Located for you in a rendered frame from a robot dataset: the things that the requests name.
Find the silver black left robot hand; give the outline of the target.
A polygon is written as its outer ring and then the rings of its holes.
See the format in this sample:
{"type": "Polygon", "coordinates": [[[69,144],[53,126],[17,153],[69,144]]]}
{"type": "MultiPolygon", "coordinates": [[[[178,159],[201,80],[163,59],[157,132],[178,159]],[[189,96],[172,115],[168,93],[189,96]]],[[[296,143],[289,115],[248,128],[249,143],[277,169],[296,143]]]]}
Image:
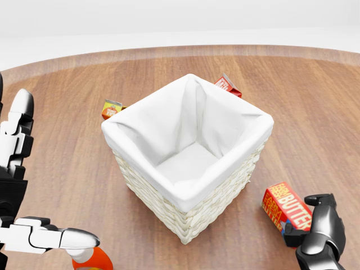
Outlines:
{"type": "Polygon", "coordinates": [[[0,123],[0,270],[6,270],[8,257],[2,249],[43,254],[51,249],[99,247],[99,238],[76,228],[58,228],[43,217],[17,217],[27,180],[23,159],[32,150],[34,100],[21,89],[13,99],[8,119],[0,123]]]}

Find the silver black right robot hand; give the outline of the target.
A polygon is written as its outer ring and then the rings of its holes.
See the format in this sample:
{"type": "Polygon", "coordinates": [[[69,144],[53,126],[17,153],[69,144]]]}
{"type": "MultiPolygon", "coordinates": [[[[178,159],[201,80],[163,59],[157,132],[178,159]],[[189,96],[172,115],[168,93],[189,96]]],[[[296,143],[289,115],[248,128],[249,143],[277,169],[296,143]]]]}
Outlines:
{"type": "Polygon", "coordinates": [[[339,263],[346,243],[345,227],[336,211],[334,195],[309,195],[304,201],[314,206],[310,230],[294,229],[291,223],[282,223],[285,243],[296,248],[300,269],[345,270],[339,263]]]}

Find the red butter box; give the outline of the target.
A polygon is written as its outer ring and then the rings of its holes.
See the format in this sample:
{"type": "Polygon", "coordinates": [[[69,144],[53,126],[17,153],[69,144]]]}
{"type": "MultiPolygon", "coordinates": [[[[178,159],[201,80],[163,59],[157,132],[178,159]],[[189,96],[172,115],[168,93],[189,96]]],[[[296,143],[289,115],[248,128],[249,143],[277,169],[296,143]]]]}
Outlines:
{"type": "Polygon", "coordinates": [[[286,182],[266,189],[262,208],[282,234],[286,223],[298,230],[309,231],[311,228],[312,212],[286,182]]]}

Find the white lined wicker basket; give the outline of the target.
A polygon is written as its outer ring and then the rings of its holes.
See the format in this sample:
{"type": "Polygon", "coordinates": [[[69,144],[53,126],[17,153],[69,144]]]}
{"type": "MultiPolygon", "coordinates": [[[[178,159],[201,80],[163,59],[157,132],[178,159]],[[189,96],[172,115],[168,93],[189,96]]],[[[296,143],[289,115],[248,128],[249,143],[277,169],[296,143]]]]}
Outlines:
{"type": "Polygon", "coordinates": [[[187,74],[101,129],[126,185],[187,244],[248,183],[273,125],[259,108],[187,74]]]}

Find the yellow orange juice carton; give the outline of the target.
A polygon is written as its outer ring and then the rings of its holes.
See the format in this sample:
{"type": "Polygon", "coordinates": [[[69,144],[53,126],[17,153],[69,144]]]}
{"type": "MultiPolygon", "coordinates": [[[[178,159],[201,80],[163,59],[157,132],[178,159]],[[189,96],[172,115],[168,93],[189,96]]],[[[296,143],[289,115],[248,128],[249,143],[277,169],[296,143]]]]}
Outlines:
{"type": "Polygon", "coordinates": [[[117,114],[118,112],[126,109],[127,107],[124,106],[120,102],[112,101],[112,100],[105,100],[105,104],[102,109],[102,117],[104,120],[112,117],[113,115],[117,114]]]}

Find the orange bottle with white cap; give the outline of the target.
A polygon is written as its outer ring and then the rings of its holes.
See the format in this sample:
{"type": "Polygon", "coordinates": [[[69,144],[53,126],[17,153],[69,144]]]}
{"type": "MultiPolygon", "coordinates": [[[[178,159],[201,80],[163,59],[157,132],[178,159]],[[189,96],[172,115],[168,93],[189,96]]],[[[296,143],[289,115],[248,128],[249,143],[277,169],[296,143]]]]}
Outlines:
{"type": "Polygon", "coordinates": [[[114,270],[113,263],[100,247],[66,249],[74,270],[114,270]]]}

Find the red milk carton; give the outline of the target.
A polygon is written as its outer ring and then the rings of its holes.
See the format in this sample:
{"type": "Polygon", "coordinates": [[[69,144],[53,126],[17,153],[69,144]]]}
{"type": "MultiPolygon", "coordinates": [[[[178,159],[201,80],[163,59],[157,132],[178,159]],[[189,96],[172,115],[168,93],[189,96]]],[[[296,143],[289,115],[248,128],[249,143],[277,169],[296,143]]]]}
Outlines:
{"type": "Polygon", "coordinates": [[[239,98],[242,97],[242,93],[236,88],[236,86],[231,82],[231,80],[225,73],[223,73],[222,76],[214,84],[239,98]]]}

